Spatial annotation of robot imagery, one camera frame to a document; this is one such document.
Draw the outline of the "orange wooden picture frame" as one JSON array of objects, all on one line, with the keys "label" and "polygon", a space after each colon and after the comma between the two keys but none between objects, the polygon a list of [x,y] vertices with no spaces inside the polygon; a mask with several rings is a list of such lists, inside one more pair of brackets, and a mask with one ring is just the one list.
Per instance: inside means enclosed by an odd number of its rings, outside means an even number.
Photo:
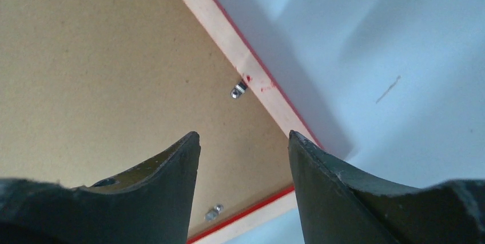
[{"label": "orange wooden picture frame", "polygon": [[[308,127],[277,81],[218,0],[183,0],[242,82],[254,93],[279,128],[296,130],[316,145],[321,143]],[[218,224],[188,238],[188,243],[224,243],[247,233],[297,207],[295,188],[289,185],[253,203]]]}]

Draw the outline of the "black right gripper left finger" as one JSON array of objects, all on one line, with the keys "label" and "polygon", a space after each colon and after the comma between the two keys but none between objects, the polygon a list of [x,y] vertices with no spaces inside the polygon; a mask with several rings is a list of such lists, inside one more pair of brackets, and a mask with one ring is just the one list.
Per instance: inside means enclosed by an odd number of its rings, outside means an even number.
[{"label": "black right gripper left finger", "polygon": [[192,131],[93,186],[1,179],[2,243],[185,243],[200,157]]}]

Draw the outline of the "brown backing board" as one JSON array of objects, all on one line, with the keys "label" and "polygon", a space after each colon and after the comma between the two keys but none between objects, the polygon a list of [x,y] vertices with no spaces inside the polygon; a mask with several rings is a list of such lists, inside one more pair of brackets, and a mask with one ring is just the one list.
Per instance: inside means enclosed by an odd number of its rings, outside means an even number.
[{"label": "brown backing board", "polygon": [[190,131],[189,232],[291,182],[288,137],[182,0],[1,0],[1,176],[91,186]]}]

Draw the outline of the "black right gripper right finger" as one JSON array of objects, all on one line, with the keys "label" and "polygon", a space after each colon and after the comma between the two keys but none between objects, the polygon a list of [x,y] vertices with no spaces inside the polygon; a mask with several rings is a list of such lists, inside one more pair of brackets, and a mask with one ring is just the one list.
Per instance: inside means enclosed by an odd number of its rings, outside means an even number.
[{"label": "black right gripper right finger", "polygon": [[419,189],[326,153],[297,131],[289,161],[305,243],[483,243],[484,180]]}]

